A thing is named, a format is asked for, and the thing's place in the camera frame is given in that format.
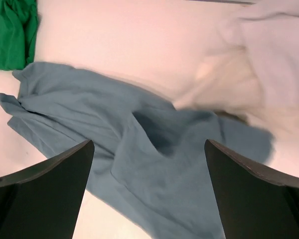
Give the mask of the blue t shirt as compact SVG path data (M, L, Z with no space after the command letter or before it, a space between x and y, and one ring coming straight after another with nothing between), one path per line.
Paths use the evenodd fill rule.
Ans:
M210 111L177 110L134 85L68 65L13 71L17 97L0 93L8 125L45 157L90 139L87 190L155 239L222 239L204 144L215 140L256 162L268 131Z

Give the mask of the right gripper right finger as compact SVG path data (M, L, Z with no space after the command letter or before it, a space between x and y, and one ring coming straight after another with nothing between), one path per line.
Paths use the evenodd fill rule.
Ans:
M226 238L299 239L299 178L214 140L204 149Z

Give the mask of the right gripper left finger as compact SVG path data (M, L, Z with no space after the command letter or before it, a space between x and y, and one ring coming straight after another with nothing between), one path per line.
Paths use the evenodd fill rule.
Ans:
M0 177L0 239L72 238L93 155L86 140Z

